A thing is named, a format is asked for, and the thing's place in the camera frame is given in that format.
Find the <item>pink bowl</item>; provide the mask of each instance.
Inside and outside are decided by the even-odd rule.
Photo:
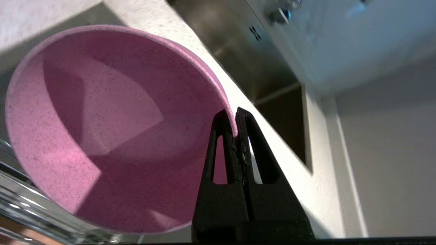
[[[155,233],[190,224],[222,109],[236,134],[222,86],[195,54],[97,25],[27,54],[7,91],[6,122],[21,165],[55,203],[116,231]]]

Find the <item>speckled pink bowl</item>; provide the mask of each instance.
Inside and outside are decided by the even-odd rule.
[[[121,26],[51,36],[22,60],[6,98],[15,153],[66,211],[116,231],[189,225],[213,116],[226,94],[183,46]]]

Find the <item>white countertop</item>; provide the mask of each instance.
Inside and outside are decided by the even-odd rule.
[[[0,0],[1,54],[24,40],[99,3],[98,0]],[[330,152],[326,118],[319,103],[307,96],[312,171],[299,160],[232,79],[209,54],[195,33],[165,0],[105,0],[127,26],[171,39],[202,58],[220,80],[233,112],[250,111],[261,127],[291,187],[306,209],[319,238],[343,237],[344,227]]]

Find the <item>metal faucet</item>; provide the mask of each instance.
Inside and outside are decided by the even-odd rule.
[[[274,10],[266,12],[270,24],[289,23],[292,19],[292,11],[301,7],[301,0],[281,0],[278,5]]]

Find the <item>sink basin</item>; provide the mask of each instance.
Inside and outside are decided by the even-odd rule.
[[[306,165],[305,96],[244,0],[168,0]]]

